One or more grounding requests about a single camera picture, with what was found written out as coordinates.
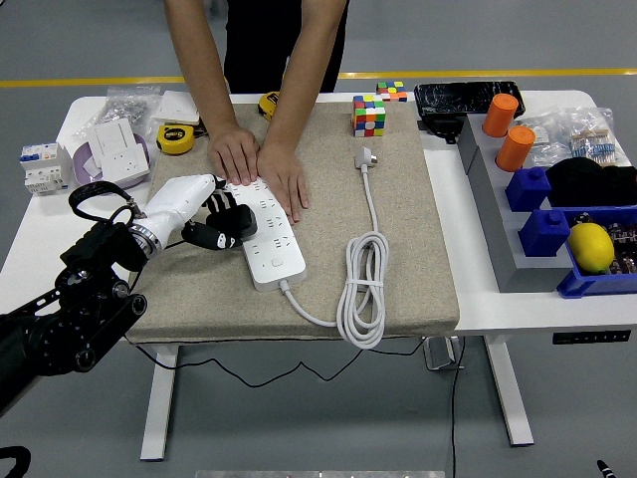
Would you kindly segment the person's right hand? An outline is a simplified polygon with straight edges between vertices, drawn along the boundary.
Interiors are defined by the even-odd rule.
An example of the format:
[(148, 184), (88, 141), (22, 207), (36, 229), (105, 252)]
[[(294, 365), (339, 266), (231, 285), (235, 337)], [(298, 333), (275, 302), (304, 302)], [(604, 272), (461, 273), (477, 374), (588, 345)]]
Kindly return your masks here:
[(208, 156), (216, 175), (235, 185), (257, 179), (260, 147), (249, 130), (228, 123), (209, 129), (208, 135)]

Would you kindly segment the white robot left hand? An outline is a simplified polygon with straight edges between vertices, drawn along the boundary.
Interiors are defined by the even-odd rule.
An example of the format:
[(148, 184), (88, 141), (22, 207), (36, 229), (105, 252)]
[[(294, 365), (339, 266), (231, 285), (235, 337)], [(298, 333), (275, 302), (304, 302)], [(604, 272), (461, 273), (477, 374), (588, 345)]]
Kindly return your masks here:
[(236, 202), (226, 181), (213, 174), (169, 179), (136, 219), (130, 232), (147, 256), (168, 247), (178, 230), (182, 239), (209, 250), (230, 249), (257, 230), (249, 206)]

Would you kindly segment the person's left hand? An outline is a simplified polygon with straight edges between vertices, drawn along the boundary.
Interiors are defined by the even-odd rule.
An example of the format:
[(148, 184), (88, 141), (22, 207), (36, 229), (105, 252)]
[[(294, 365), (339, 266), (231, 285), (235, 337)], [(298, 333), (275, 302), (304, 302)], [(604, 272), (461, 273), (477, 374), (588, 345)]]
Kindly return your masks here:
[(265, 141), (257, 156), (258, 174), (266, 181), (291, 225), (302, 220), (310, 207), (306, 178), (295, 150), (283, 143)]

